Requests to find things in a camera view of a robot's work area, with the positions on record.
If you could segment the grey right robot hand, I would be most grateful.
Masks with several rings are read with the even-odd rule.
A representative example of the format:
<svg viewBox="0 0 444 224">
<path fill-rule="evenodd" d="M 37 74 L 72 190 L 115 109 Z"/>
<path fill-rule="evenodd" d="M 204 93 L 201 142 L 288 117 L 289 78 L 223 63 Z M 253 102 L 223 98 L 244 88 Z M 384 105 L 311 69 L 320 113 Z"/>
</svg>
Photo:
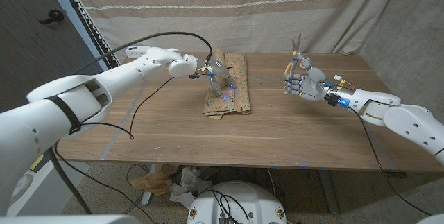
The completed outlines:
<svg viewBox="0 0 444 224">
<path fill-rule="evenodd" d="M 284 94 L 308 101 L 327 101 L 331 106 L 347 107 L 354 90 L 326 81 L 326 75 L 311 65 L 311 58 L 294 51 L 284 72 Z"/>
</svg>

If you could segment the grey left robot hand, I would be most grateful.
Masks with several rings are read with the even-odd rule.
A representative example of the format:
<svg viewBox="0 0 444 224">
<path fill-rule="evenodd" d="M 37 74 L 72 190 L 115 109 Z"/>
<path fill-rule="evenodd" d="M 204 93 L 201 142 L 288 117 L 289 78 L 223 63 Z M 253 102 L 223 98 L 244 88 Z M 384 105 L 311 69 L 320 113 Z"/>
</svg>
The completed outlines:
<svg viewBox="0 0 444 224">
<path fill-rule="evenodd" d="M 230 75 L 228 68 L 220 61 L 211 59 L 197 60 L 197 68 L 194 73 L 195 76 L 205 75 L 210 77 L 210 85 L 220 97 L 223 95 L 223 87 L 220 85 L 217 78 L 222 78 L 232 89 L 236 89 L 234 78 Z"/>
</svg>

